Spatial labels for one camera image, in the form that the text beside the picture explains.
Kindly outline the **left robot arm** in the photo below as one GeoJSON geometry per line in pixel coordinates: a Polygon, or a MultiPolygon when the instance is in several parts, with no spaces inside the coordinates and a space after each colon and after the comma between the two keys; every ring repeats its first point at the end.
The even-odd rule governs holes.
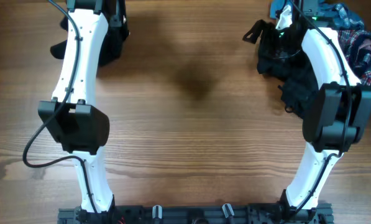
{"type": "Polygon", "coordinates": [[[67,1],[61,27],[68,33],[51,47],[63,60],[59,81],[38,114],[43,128],[61,144],[76,170],[81,204],[58,212],[59,223],[123,223],[115,208],[104,162],[109,118],[96,107],[98,67],[121,56],[129,36],[126,4],[117,1],[67,1]]]}

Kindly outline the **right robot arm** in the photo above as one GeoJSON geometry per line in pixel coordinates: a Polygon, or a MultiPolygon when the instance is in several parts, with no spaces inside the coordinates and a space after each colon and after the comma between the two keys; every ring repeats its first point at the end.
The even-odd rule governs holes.
{"type": "Polygon", "coordinates": [[[273,1],[271,21],[243,40],[257,44],[257,71],[283,82],[285,111],[303,121],[306,142],[291,184],[275,203],[222,206],[228,223],[332,223],[319,194],[334,165],[358,143],[371,115],[371,33],[345,4],[273,1]]]}

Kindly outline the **black knit sweater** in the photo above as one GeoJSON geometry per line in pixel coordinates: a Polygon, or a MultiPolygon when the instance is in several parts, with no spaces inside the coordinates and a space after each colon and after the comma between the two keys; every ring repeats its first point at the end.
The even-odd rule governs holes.
{"type": "Polygon", "coordinates": [[[118,30],[109,26],[106,0],[68,0],[66,9],[62,9],[54,1],[50,1],[50,4],[64,13],[60,26],[67,32],[74,28],[72,22],[75,23],[78,30],[83,32],[86,29],[91,30],[96,26],[103,26],[103,41],[101,42],[98,62],[100,67],[121,56],[122,45],[125,40],[122,40],[118,30]]]}

